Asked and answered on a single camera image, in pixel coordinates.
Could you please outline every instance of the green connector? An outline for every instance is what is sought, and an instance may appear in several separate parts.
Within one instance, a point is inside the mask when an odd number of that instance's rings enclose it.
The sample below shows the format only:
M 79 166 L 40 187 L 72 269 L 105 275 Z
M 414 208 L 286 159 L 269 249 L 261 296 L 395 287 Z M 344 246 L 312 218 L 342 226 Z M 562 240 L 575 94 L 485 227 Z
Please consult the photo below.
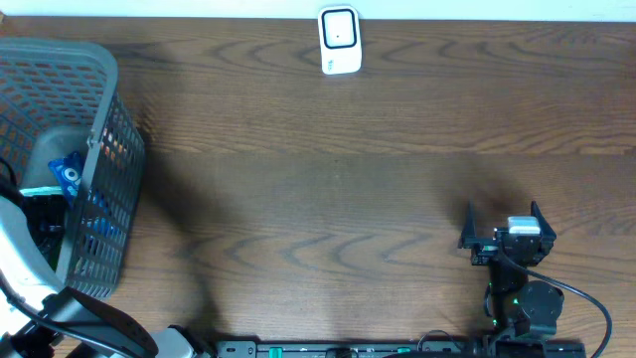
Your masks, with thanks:
M 282 348 L 269 348 L 269 358 L 282 358 Z

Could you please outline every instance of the table surface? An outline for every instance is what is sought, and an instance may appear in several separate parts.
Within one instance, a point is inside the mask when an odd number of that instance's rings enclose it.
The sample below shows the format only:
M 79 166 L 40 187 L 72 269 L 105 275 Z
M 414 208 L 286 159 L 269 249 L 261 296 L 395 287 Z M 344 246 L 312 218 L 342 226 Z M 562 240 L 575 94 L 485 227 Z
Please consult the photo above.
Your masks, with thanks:
M 207 338 L 417 339 L 492 327 L 486 268 L 456 249 L 537 200 L 538 271 L 602 301 L 636 350 L 636 25 L 363 21 L 363 68 L 326 77 L 315 21 L 6 18 L 93 41 L 146 136 L 109 303 Z M 565 294 L 557 338 L 605 329 Z M 70 347 L 63 346 L 63 351 Z

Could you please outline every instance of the blue wrapper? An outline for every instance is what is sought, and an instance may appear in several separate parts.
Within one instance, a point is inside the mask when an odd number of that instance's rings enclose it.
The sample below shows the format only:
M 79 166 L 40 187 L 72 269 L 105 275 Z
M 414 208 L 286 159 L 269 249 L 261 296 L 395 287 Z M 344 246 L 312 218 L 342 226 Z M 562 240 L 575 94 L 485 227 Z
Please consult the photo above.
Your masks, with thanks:
M 49 162 L 49 168 L 58 179 L 64 197 L 70 205 L 78 196 L 78 187 L 81 182 L 81 172 L 83 171 L 83 158 L 78 151 L 74 151 L 67 157 Z

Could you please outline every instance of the basket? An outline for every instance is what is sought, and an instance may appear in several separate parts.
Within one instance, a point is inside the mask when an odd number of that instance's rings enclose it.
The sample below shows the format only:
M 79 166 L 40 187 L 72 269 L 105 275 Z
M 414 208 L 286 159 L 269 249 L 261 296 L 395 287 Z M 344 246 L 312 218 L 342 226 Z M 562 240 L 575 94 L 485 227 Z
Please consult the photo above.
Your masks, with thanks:
M 1 39 L 0 74 L 0 155 L 20 189 L 58 186 L 49 161 L 75 150 L 85 158 L 54 270 L 65 285 L 109 297 L 145 160 L 116 93 L 117 63 L 94 44 Z

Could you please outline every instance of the white background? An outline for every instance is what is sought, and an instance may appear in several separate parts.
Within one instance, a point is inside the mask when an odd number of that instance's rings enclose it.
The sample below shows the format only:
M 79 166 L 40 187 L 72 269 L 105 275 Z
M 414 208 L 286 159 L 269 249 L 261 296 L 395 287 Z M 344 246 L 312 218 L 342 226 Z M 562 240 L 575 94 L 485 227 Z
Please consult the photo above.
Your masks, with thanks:
M 348 4 L 362 19 L 636 21 L 636 0 L 0 0 L 7 15 L 315 19 Z

